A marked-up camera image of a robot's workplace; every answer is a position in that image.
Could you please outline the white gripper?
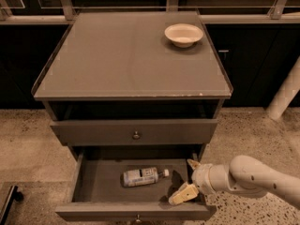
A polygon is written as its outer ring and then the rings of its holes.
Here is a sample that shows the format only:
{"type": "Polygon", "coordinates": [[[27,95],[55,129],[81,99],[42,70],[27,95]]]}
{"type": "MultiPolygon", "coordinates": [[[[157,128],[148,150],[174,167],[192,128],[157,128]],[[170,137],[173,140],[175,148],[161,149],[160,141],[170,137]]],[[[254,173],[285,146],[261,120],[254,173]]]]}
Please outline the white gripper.
{"type": "Polygon", "coordinates": [[[188,159],[187,164],[193,170],[192,182],[185,182],[174,194],[169,198],[169,204],[178,205],[196,198],[199,194],[207,195],[215,193],[210,182],[209,173],[213,167],[212,164],[201,164],[199,161],[188,159]]]}

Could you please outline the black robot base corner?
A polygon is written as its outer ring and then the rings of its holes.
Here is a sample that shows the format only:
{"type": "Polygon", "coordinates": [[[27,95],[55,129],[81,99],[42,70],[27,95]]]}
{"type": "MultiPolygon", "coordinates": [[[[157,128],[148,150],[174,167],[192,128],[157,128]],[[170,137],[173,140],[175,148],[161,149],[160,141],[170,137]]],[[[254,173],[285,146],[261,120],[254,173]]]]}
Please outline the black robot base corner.
{"type": "Polygon", "coordinates": [[[0,211],[0,225],[5,225],[8,218],[8,214],[13,202],[22,202],[23,194],[18,190],[17,186],[11,186],[9,188],[7,197],[0,211]]]}

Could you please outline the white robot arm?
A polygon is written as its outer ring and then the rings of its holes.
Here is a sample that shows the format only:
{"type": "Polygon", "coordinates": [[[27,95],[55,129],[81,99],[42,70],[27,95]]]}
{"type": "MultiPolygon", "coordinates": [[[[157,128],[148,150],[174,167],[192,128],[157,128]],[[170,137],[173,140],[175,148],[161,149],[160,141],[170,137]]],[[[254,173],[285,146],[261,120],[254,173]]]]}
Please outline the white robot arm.
{"type": "Polygon", "coordinates": [[[202,164],[189,159],[192,183],[185,182],[169,198],[171,205],[190,201],[198,196],[224,191],[233,195],[261,198],[272,193],[300,208],[300,179],[278,172],[249,156],[236,156],[225,164],[202,164]]]}

